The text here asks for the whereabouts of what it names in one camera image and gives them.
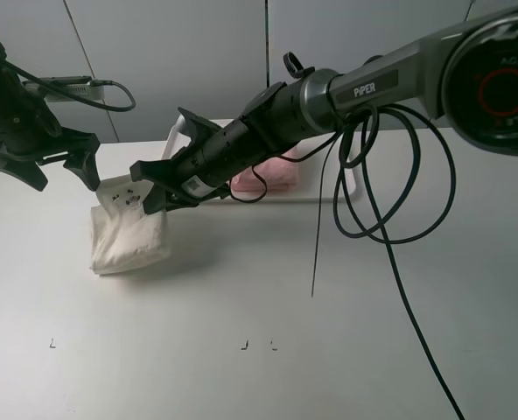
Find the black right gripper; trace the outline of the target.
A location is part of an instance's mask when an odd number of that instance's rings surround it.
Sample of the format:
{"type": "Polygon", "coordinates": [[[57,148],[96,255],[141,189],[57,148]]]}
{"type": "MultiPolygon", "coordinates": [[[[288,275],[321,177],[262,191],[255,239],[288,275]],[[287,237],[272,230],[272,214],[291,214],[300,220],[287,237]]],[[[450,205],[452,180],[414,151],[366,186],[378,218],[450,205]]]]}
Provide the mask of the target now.
{"type": "Polygon", "coordinates": [[[129,168],[134,181],[149,181],[151,188],[143,200],[147,215],[166,208],[196,207],[200,203],[227,198],[231,190],[227,182],[215,185],[205,174],[204,142],[223,131],[228,125],[220,125],[193,112],[180,108],[179,116],[185,119],[181,133],[191,141],[171,159],[136,161],[129,168]]]}

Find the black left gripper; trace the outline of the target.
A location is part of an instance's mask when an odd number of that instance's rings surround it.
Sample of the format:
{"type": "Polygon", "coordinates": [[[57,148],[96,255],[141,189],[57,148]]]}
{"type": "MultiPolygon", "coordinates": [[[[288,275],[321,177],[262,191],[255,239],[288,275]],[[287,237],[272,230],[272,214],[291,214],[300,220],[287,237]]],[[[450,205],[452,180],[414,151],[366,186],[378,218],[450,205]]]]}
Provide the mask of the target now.
{"type": "Polygon", "coordinates": [[[63,128],[61,135],[48,137],[32,150],[11,150],[0,140],[0,172],[12,176],[35,189],[43,191],[48,183],[37,165],[62,162],[63,167],[76,175],[91,192],[100,185],[95,154],[100,147],[96,134],[63,128]]]}

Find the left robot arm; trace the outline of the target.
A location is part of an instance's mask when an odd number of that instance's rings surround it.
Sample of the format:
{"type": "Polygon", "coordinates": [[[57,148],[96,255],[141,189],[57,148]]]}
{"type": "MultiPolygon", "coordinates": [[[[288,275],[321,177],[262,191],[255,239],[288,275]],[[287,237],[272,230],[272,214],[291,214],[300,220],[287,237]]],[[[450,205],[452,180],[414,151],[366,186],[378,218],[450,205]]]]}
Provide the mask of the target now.
{"type": "Polygon", "coordinates": [[[5,59],[0,42],[0,172],[41,192],[47,178],[40,167],[61,161],[88,190],[96,191],[97,136],[61,126],[43,97],[27,89],[5,59]]]}

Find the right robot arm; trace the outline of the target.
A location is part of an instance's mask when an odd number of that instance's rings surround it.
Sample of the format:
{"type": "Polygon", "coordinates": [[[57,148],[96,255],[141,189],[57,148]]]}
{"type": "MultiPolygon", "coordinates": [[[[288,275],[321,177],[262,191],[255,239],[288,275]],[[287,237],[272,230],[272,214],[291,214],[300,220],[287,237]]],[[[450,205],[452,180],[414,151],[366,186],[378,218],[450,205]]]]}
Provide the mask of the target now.
{"type": "Polygon", "coordinates": [[[518,156],[518,6],[438,31],[346,74],[303,68],[291,54],[284,61],[293,83],[265,89],[223,127],[184,111],[189,144],[169,159],[131,166],[133,180],[152,184],[143,200],[147,214],[225,197],[228,181],[250,166],[411,98],[476,147],[518,156]]]}

